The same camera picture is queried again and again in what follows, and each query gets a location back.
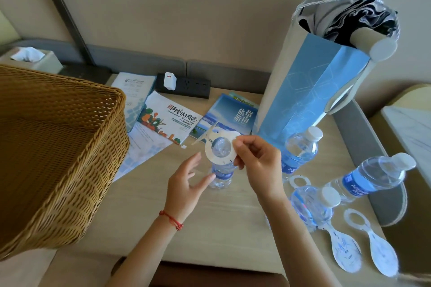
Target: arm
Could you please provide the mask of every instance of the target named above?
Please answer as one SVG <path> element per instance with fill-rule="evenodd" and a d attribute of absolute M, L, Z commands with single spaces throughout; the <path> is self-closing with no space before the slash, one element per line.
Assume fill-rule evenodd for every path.
<path fill-rule="evenodd" d="M 200 153 L 194 154 L 169 179 L 164 211 L 181 223 L 191 214 L 200 195 L 215 177 L 210 174 L 195 186 L 189 185 L 188 180 L 194 176 L 192 170 L 199 165 L 201 158 Z M 175 226 L 167 216 L 155 219 L 106 286 L 148 286 L 175 232 Z"/>
<path fill-rule="evenodd" d="M 268 217 L 291 286 L 341 287 L 303 221 L 288 200 L 281 179 L 280 151 L 258 136 L 235 139 L 235 165 L 246 168 L 251 187 Z"/>

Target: white charger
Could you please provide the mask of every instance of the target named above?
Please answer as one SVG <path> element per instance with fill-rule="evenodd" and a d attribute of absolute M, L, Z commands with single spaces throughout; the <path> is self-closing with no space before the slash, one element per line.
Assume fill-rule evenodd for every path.
<path fill-rule="evenodd" d="M 167 88 L 168 90 L 175 90 L 175 87 L 177 85 L 177 78 L 175 77 L 174 73 L 165 73 L 165 80 L 163 81 L 163 86 Z"/>

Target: blue paper bag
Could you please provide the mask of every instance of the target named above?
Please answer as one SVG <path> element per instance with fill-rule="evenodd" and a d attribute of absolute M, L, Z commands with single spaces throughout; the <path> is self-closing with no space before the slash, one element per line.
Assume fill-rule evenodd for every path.
<path fill-rule="evenodd" d="M 289 136 L 316 125 L 349 90 L 353 92 L 349 99 L 353 98 L 369 60 L 358 49 L 308 33 L 294 20 L 263 95 L 253 134 L 283 149 Z"/>

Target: marble surface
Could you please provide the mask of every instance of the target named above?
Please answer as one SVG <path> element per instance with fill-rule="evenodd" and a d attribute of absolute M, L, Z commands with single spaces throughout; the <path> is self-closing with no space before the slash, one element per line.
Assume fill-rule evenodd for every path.
<path fill-rule="evenodd" d="M 431 111 L 386 106 L 381 113 L 431 188 Z"/>

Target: person's left hand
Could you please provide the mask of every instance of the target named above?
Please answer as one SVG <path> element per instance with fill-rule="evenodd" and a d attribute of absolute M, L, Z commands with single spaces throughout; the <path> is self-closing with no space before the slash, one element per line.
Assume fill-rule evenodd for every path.
<path fill-rule="evenodd" d="M 209 174 L 195 186 L 190 186 L 188 180 L 195 174 L 192 170 L 199 165 L 201 159 L 200 152 L 192 155 L 169 178 L 164 211 L 181 224 L 193 211 L 202 192 L 216 177 L 215 174 Z"/>

